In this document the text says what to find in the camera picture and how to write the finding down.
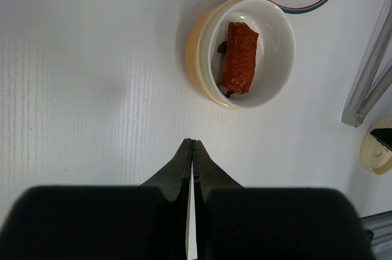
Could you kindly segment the brown sausage piece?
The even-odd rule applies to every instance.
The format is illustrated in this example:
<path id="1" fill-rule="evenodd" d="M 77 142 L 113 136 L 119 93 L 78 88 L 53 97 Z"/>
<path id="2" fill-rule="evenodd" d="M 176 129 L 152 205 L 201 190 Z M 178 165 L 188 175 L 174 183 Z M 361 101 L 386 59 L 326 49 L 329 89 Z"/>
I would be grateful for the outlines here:
<path id="1" fill-rule="evenodd" d="M 246 23 L 230 22 L 221 85 L 233 94 L 246 94 L 252 85 L 259 34 Z"/>

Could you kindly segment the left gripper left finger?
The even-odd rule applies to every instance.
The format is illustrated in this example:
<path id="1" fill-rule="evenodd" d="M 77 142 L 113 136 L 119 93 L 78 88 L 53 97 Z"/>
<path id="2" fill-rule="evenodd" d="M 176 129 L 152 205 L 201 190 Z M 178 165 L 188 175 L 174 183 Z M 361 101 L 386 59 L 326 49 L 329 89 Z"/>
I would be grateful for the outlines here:
<path id="1" fill-rule="evenodd" d="M 160 192 L 153 219 L 153 259 L 187 259 L 192 139 L 184 139 L 162 168 L 140 186 Z"/>

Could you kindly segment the dark red meat piece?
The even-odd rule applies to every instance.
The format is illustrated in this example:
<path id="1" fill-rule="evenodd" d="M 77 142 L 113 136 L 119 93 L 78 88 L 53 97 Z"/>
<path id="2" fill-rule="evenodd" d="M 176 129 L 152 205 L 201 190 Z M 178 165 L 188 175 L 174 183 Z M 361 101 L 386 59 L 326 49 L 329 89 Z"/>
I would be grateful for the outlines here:
<path id="1" fill-rule="evenodd" d="M 224 63 L 225 57 L 226 57 L 226 52 L 227 52 L 227 41 L 223 41 L 223 42 L 218 46 L 217 52 L 218 52 L 218 54 L 220 54 L 222 63 Z M 224 96 L 225 96 L 226 98 L 230 98 L 232 94 L 233 94 L 233 91 L 230 90 L 230 89 L 228 89 L 228 88 L 226 88 L 225 93 L 224 93 Z"/>

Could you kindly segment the metal food tongs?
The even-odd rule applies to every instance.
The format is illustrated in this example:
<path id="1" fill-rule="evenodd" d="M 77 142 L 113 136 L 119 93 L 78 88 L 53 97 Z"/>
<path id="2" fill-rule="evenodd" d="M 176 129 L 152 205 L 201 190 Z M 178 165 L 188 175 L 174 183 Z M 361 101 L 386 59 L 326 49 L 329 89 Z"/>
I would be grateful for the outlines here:
<path id="1" fill-rule="evenodd" d="M 353 82 L 341 122 L 357 128 L 391 85 L 391 59 L 378 74 L 391 42 L 391 0 L 385 0 Z"/>

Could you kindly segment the round beige box lid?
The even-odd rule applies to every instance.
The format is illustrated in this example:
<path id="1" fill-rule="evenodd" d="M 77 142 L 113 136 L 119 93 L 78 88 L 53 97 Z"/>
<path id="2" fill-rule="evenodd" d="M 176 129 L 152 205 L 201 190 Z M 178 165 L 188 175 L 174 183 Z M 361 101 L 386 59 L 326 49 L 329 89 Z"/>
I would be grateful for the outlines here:
<path id="1" fill-rule="evenodd" d="M 364 136 L 360 148 L 360 164 L 366 171 L 382 175 L 391 170 L 391 150 L 371 136 L 373 129 L 391 129 L 391 118 L 376 121 Z"/>

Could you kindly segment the round beige lunch box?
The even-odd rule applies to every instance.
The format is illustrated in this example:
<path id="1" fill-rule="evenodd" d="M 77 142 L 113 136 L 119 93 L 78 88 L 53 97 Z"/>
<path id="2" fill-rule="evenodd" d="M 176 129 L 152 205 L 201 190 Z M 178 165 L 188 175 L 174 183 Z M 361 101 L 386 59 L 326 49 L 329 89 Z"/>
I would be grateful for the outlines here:
<path id="1" fill-rule="evenodd" d="M 186 42 L 194 88 L 228 110 L 253 109 L 283 89 L 295 59 L 285 13 L 266 0 L 229 0 L 201 15 Z"/>

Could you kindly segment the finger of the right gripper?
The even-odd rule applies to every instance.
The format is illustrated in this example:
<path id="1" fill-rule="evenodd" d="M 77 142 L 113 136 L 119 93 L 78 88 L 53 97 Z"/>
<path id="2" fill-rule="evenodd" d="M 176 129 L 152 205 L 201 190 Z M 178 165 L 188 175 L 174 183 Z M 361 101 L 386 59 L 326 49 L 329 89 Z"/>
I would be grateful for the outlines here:
<path id="1" fill-rule="evenodd" d="M 389 150 L 392 150 L 392 129 L 391 128 L 376 128 L 370 132 L 380 144 Z"/>

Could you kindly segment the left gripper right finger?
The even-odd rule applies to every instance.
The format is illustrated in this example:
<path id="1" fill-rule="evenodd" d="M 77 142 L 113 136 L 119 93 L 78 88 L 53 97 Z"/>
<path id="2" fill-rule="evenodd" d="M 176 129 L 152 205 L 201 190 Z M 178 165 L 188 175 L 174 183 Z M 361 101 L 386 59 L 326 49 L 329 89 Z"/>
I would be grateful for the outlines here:
<path id="1" fill-rule="evenodd" d="M 192 170 L 195 196 L 195 228 L 197 256 L 206 259 L 210 251 L 210 218 L 207 212 L 209 192 L 214 189 L 242 188 L 210 157 L 200 140 L 192 141 Z"/>

